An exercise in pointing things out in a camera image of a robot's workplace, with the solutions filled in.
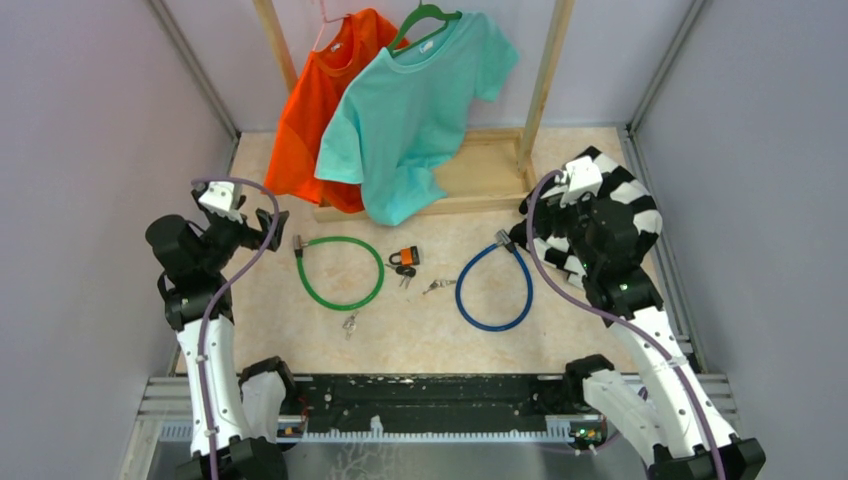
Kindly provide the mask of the orange black padlock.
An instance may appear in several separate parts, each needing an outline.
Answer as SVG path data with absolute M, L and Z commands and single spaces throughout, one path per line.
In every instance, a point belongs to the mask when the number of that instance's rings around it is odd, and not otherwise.
M 415 245 L 402 248 L 389 256 L 390 266 L 418 266 L 421 264 L 419 248 Z

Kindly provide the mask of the silver cable lock keys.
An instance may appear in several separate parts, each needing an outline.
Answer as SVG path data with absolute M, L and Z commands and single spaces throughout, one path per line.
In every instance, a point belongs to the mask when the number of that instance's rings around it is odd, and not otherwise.
M 449 280 L 449 279 L 437 279 L 437 280 L 433 280 L 433 281 L 432 281 L 432 282 L 431 282 L 431 283 L 430 283 L 430 284 L 426 287 L 426 289 L 422 292 L 422 294 L 423 294 L 423 295 L 426 295 L 426 294 L 428 294 L 428 293 L 429 293 L 429 292 L 431 292 L 431 291 L 434 291 L 434 290 L 437 290 L 437 289 L 441 289 L 441 288 L 446 288 L 446 287 L 449 287 L 449 286 L 451 286 L 451 285 L 455 285 L 456 283 L 457 283 L 457 281 L 456 281 L 456 280 Z

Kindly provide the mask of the silver green lock keys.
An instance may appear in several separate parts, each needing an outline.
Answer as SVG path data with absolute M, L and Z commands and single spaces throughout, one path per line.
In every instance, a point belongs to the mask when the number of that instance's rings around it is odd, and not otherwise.
M 356 318 L 357 318 L 358 314 L 359 314 L 358 311 L 354 311 L 343 322 L 342 328 L 345 330 L 345 339 L 346 340 L 351 339 L 353 332 L 357 328 Z

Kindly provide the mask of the black-headed padlock keys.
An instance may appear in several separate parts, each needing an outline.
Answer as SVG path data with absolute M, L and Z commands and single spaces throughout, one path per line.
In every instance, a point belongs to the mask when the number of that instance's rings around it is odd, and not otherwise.
M 387 267 L 390 270 L 393 270 L 401 278 L 399 286 L 403 287 L 404 289 L 409 288 L 412 279 L 417 274 L 417 269 L 414 266 L 410 265 L 387 264 Z

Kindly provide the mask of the blue cable lock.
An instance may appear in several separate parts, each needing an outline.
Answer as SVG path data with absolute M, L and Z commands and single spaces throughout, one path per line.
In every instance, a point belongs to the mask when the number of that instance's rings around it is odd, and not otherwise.
M 476 278 L 473 285 L 480 287 L 481 291 L 471 295 L 472 302 L 471 308 L 469 308 L 465 297 L 467 280 L 473 275 L 472 270 L 496 250 L 507 251 L 511 255 L 517 270 L 512 274 L 508 272 L 506 280 L 489 281 Z M 506 319 L 503 316 L 500 323 L 491 322 L 488 314 L 493 314 L 496 307 L 505 307 L 508 300 L 517 300 L 519 294 L 523 294 L 523 300 L 520 302 L 519 309 L 514 308 L 513 317 Z M 462 267 L 454 288 L 455 304 L 462 318 L 469 325 L 490 333 L 510 331 L 520 325 L 531 312 L 534 295 L 533 276 L 530 268 L 520 252 L 519 246 L 504 229 L 498 230 L 494 234 L 493 242 L 473 255 Z

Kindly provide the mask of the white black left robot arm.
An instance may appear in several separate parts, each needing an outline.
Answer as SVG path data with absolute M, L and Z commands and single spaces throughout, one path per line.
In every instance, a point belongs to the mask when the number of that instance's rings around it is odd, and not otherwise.
M 192 414 L 190 458 L 177 479 L 285 479 L 277 443 L 279 414 L 292 411 L 300 388 L 278 357 L 242 373 L 233 358 L 233 280 L 222 270 L 240 249 L 257 256 L 278 249 L 287 213 L 256 212 L 252 228 L 240 211 L 246 197 L 234 181 L 209 181 L 192 197 L 208 220 L 198 232 L 171 214 L 153 221 L 145 240 L 163 271 L 157 289 L 186 363 Z

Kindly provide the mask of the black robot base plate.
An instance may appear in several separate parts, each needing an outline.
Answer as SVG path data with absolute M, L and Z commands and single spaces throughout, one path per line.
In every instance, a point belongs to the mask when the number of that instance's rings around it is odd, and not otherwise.
M 298 376 L 280 408 L 308 434 L 566 433 L 602 430 L 560 375 L 313 374 Z

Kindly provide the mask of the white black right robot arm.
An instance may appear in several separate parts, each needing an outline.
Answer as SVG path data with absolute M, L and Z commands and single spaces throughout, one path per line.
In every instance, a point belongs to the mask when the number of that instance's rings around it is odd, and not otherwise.
M 564 401 L 604 414 L 653 479 L 754 479 L 766 462 L 760 442 L 741 437 L 707 395 L 643 269 L 661 230 L 653 197 L 637 183 L 578 194 L 548 185 L 529 196 L 520 232 L 532 259 L 577 277 L 578 306 L 627 348 L 646 389 L 638 395 L 597 354 L 567 365 Z

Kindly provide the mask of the green cable lock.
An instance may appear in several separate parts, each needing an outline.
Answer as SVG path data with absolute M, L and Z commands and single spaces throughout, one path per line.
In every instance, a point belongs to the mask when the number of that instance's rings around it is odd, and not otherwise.
M 367 287 L 361 285 L 361 282 L 366 280 L 366 275 L 355 272 L 356 268 L 360 267 L 360 264 L 357 263 L 358 257 L 355 256 L 353 264 L 350 264 L 348 258 L 344 256 L 346 249 L 342 248 L 332 258 L 329 264 L 320 265 L 318 273 L 321 273 L 323 278 L 320 281 L 320 285 L 315 287 L 312 283 L 312 277 L 307 272 L 307 267 L 305 266 L 307 249 L 309 247 L 317 247 L 321 251 L 324 247 L 329 249 L 331 244 L 347 244 L 366 252 L 371 257 L 372 265 L 375 267 L 372 278 L 373 282 Z M 302 235 L 295 234 L 292 241 L 292 250 L 298 278 L 304 291 L 318 305 L 329 310 L 340 312 L 357 311 L 373 302 L 384 286 L 386 266 L 384 265 L 383 258 L 378 250 L 365 240 L 344 235 L 330 235 L 307 239 Z M 352 287 L 355 293 L 360 293 L 360 296 L 344 300 L 343 294 L 331 293 L 329 290 L 330 287 L 340 287 L 342 291 Z

